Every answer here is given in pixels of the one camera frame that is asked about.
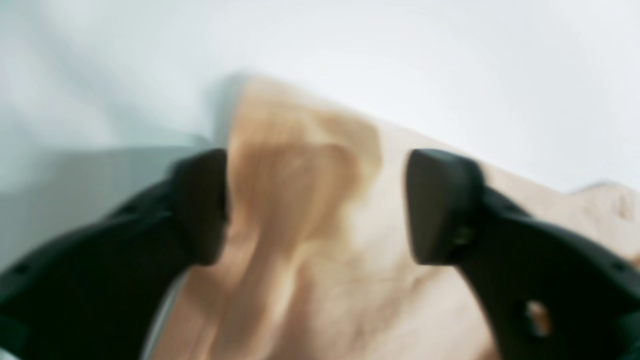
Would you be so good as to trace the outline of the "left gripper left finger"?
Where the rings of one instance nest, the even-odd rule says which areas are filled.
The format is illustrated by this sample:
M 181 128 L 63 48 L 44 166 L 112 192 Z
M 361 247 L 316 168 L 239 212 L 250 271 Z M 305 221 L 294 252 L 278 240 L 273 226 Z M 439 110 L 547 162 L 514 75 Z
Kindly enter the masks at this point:
M 1 273 L 1 349 L 19 360 L 139 360 L 175 280 L 215 264 L 227 151 L 188 157 L 109 216 Z

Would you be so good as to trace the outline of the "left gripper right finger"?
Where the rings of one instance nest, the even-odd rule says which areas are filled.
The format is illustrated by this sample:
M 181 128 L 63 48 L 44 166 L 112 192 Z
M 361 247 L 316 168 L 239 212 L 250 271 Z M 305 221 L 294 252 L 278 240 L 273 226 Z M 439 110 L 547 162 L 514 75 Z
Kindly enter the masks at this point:
M 413 259 L 452 266 L 503 360 L 637 360 L 639 271 L 603 246 L 535 219 L 486 185 L 477 162 L 438 149 L 407 158 Z

